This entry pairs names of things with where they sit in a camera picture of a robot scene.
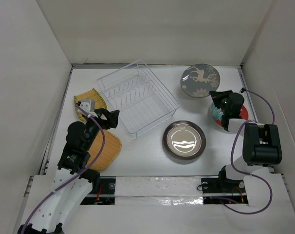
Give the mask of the teal and red floral plate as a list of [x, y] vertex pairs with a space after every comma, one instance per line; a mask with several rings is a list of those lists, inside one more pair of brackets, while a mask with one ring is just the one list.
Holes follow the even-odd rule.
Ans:
[[[222, 110], [219, 108], [217, 108], [214, 103], [212, 103], [209, 107], [209, 114], [212, 118], [212, 120], [221, 128], [223, 129], [222, 125], [221, 125], [221, 119], [223, 116], [223, 112]], [[248, 120], [249, 119], [249, 113], [248, 110], [246, 109], [246, 107], [244, 105], [242, 105], [241, 110], [240, 110], [240, 117], [244, 120]]]

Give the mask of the grey reindeer plate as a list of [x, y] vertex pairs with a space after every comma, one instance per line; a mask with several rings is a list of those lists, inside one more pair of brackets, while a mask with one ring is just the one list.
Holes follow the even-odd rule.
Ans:
[[218, 70], [208, 64], [195, 64], [182, 74], [180, 86], [185, 94], [192, 98], [205, 98], [210, 91], [216, 91], [221, 77]]

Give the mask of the brown-rimmed cream plate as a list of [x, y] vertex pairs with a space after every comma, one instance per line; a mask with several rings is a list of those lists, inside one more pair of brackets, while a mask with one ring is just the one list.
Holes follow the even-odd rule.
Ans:
[[204, 131], [188, 120], [179, 120], [168, 125], [162, 142], [166, 151], [180, 160], [196, 159], [206, 148]]

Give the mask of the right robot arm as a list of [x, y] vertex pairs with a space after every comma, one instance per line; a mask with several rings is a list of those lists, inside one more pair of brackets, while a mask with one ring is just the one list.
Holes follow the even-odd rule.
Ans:
[[242, 88], [238, 93], [231, 90], [209, 92], [214, 106], [222, 111], [222, 128], [234, 133], [235, 140], [242, 136], [243, 146], [242, 155], [234, 159], [235, 144], [232, 145], [230, 164], [221, 168], [217, 178], [202, 179], [205, 192], [215, 190], [218, 193], [226, 193], [239, 186], [245, 176], [252, 175], [252, 172], [260, 167], [271, 167], [282, 161], [279, 132], [275, 123], [257, 123], [241, 117], [244, 104], [242, 94], [246, 91]]

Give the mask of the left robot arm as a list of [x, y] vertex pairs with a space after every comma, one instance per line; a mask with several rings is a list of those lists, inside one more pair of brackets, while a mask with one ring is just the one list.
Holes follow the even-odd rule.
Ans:
[[96, 160], [89, 160], [89, 149], [98, 133], [117, 127], [120, 112], [100, 108], [82, 113], [86, 123], [76, 121], [68, 127], [50, 193], [20, 226], [19, 234], [61, 234], [83, 199], [100, 189], [100, 173], [91, 169]]

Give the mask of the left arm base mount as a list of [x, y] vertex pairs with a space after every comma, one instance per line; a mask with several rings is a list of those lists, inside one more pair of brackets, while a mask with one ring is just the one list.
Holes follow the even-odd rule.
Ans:
[[104, 176], [99, 185], [82, 200], [81, 205], [114, 205], [116, 177]]

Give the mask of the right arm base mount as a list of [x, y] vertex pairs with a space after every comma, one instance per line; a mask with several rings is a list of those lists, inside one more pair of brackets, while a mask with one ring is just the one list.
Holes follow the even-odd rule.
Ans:
[[248, 204], [243, 180], [220, 184], [217, 177], [203, 177], [197, 189], [203, 194], [204, 205]]

